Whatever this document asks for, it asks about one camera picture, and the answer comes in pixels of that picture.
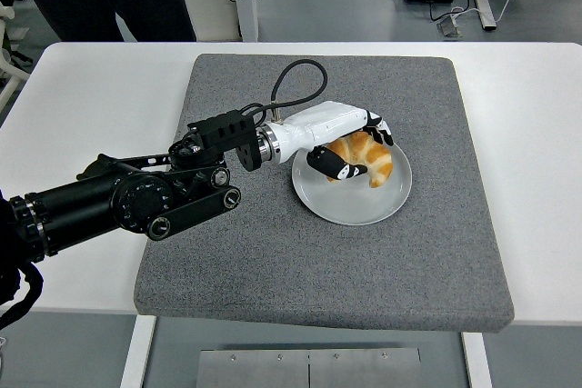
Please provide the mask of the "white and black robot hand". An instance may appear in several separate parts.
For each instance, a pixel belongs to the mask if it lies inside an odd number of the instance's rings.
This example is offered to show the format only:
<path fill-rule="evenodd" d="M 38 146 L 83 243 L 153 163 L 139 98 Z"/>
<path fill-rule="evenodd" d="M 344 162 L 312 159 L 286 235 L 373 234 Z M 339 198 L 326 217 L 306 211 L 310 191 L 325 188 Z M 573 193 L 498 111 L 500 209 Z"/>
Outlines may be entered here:
<path fill-rule="evenodd" d="M 309 166 L 332 181 L 366 174 L 369 186 L 387 182 L 393 170 L 393 144 L 383 118 L 365 109 L 327 101 L 262 126 L 268 141 L 265 160 L 282 164 L 303 150 Z"/>

